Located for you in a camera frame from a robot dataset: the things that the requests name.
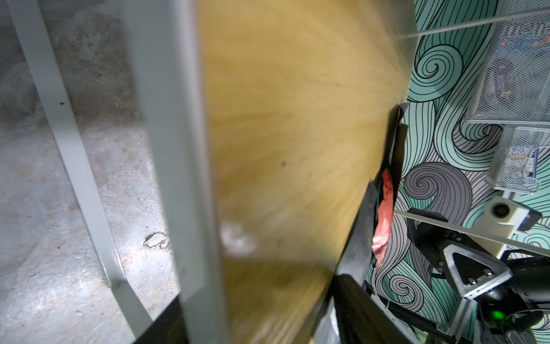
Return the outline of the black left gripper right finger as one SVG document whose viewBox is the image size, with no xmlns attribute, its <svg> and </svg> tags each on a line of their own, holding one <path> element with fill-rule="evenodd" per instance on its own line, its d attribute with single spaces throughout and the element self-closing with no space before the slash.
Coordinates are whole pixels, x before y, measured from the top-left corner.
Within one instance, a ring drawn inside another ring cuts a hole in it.
<svg viewBox="0 0 550 344">
<path fill-rule="evenodd" d="M 336 275 L 332 296 L 342 343 L 417 343 L 416 338 L 398 328 L 350 275 Z"/>
</svg>

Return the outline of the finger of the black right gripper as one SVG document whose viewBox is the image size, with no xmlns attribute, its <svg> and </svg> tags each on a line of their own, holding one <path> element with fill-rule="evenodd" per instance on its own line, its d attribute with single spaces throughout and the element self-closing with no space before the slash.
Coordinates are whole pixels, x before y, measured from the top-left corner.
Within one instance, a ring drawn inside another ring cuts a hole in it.
<svg viewBox="0 0 550 344">
<path fill-rule="evenodd" d="M 512 278 L 510 268 L 469 236 L 407 219 L 408 239 L 465 299 L 474 300 Z"/>
</svg>

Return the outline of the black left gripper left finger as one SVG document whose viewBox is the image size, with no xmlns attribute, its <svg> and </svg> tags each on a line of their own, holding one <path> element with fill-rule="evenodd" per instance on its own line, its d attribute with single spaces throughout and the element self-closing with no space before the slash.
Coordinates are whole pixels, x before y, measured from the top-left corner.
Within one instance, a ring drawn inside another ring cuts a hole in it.
<svg viewBox="0 0 550 344">
<path fill-rule="evenodd" d="M 179 296 L 175 297 L 153 324 L 134 344 L 187 344 L 183 311 Z"/>
</svg>

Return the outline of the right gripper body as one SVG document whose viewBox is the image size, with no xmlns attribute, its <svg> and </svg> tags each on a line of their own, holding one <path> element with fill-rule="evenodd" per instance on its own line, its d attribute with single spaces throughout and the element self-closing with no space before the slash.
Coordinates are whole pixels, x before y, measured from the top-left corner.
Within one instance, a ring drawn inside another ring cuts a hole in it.
<svg viewBox="0 0 550 344">
<path fill-rule="evenodd" d="M 536 343 L 534 328 L 549 315 L 549 258 L 504 255 L 501 262 L 512 277 L 476 299 L 474 343 Z"/>
</svg>

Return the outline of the black tea bag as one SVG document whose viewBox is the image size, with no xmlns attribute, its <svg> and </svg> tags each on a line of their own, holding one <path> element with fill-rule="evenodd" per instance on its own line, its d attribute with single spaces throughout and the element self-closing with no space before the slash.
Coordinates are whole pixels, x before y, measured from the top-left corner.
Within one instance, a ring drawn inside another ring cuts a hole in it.
<svg viewBox="0 0 550 344">
<path fill-rule="evenodd" d="M 365 192 L 359 211 L 352 225 L 345 250 L 337 266 L 336 275 L 350 275 L 362 285 L 369 270 L 372 253 L 372 239 L 378 223 L 378 206 L 382 200 L 382 174 L 388 170 L 392 179 L 393 198 L 398 195 L 398 186 L 402 178 L 402 166 L 405 159 L 405 141 L 408 126 L 401 123 L 410 103 L 395 106 L 389 119 L 388 132 L 380 170 Z"/>
</svg>

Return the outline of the red tea bag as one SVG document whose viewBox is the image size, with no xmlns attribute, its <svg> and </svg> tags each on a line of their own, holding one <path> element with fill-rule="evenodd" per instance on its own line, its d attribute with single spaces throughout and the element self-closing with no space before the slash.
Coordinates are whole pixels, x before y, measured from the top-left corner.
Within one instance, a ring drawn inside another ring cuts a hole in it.
<svg viewBox="0 0 550 344">
<path fill-rule="evenodd" d="M 382 173 L 382 201 L 378 208 L 378 224 L 372 240 L 372 252 L 377 260 L 377 267 L 382 266 L 388 250 L 392 233 L 394 212 L 394 186 L 391 172 L 385 169 Z"/>
</svg>

